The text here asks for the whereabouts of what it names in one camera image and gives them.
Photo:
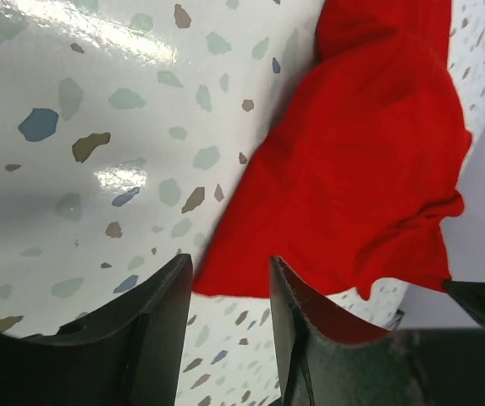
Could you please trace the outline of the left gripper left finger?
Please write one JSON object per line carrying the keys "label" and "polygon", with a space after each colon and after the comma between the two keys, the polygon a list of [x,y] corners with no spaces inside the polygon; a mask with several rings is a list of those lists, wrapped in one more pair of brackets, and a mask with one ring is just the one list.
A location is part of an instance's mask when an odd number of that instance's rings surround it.
{"label": "left gripper left finger", "polygon": [[0,332],[0,405],[173,405],[192,278],[179,254],[54,335]]}

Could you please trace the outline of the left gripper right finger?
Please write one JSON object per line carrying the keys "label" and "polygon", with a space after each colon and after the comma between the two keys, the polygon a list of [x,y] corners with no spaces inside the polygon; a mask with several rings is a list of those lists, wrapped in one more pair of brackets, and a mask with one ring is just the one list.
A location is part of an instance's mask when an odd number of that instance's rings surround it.
{"label": "left gripper right finger", "polygon": [[282,405],[485,405],[485,326],[389,331],[270,260]]}

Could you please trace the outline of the red t shirt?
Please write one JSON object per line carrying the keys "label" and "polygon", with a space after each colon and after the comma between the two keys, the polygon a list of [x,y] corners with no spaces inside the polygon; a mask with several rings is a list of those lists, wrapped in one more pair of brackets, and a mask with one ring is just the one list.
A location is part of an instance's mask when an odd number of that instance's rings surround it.
{"label": "red t shirt", "polygon": [[193,289],[265,298],[282,256],[322,294],[449,280],[440,228],[471,146],[447,67],[449,1],[327,1],[317,63],[248,162]]}

